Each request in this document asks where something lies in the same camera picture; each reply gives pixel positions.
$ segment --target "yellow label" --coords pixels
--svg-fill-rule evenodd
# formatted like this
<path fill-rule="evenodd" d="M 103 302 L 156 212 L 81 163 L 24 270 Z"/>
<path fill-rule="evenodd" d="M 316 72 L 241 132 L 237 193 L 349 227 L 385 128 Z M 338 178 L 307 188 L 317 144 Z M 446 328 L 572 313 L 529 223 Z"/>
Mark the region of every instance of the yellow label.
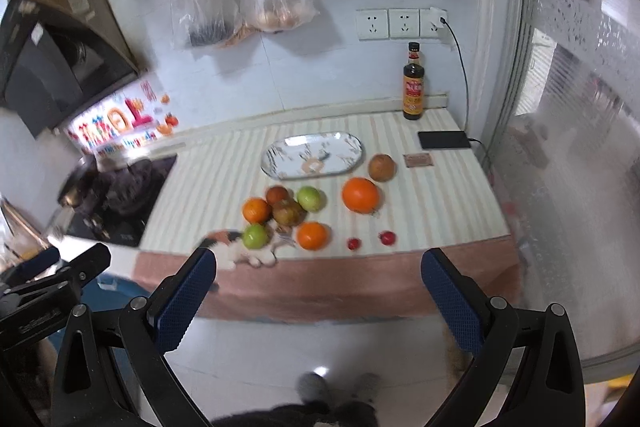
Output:
<path fill-rule="evenodd" d="M 421 114 L 423 79 L 406 76 L 402 83 L 402 110 L 407 114 Z"/>

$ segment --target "small brown card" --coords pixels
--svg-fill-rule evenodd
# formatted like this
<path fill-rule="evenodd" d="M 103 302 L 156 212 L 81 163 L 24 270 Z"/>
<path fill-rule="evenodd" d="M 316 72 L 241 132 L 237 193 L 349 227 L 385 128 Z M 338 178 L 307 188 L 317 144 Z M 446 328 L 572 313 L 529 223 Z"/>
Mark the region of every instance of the small brown card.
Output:
<path fill-rule="evenodd" d="M 433 158 L 428 152 L 418 152 L 415 154 L 405 154 L 404 164 L 411 167 L 429 167 L 433 165 Z"/>

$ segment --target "oval plate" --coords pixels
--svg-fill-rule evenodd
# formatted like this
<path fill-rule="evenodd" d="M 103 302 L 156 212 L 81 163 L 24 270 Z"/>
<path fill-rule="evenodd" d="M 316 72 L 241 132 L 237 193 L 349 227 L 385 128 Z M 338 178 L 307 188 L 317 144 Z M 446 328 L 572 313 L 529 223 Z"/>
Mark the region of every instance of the oval plate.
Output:
<path fill-rule="evenodd" d="M 260 167 L 275 180 L 314 178 L 348 172 L 362 158 L 362 143 L 347 132 L 289 136 L 273 142 Z"/>

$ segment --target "shoe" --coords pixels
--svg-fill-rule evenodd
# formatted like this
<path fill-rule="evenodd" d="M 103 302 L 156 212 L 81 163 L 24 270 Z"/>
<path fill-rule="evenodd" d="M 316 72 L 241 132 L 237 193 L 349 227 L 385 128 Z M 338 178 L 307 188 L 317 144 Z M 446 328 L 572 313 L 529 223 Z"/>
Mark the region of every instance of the shoe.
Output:
<path fill-rule="evenodd" d="M 304 373 L 296 382 L 296 392 L 303 404 L 322 402 L 331 406 L 331 393 L 326 380 L 315 373 Z"/>
<path fill-rule="evenodd" d="M 364 402 L 373 405 L 380 391 L 380 377 L 373 373 L 365 373 L 360 375 L 356 384 L 353 386 L 351 398 L 355 401 Z"/>

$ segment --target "black range hood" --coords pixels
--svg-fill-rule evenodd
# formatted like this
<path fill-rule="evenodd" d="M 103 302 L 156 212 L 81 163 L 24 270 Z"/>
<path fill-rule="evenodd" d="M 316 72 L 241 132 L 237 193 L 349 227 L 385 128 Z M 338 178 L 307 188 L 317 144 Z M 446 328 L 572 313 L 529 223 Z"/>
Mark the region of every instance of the black range hood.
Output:
<path fill-rule="evenodd" d="M 0 23 L 0 105 L 35 137 L 138 77 L 84 23 L 47 4 L 11 0 Z"/>

